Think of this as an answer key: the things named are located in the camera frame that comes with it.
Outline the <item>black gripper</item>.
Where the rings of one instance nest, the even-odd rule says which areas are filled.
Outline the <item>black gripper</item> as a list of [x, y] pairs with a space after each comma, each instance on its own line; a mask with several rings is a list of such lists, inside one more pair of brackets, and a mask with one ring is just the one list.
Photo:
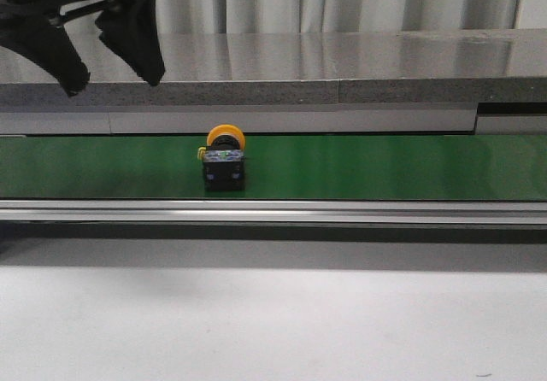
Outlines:
[[[86, 0], [1, 0], [1, 45], [41, 67], [57, 80], [69, 97], [83, 91], [90, 80], [64, 27], [43, 15]], [[99, 39], [142, 80], [157, 86], [165, 73], [157, 35], [156, 0], [119, 0], [95, 20]]]

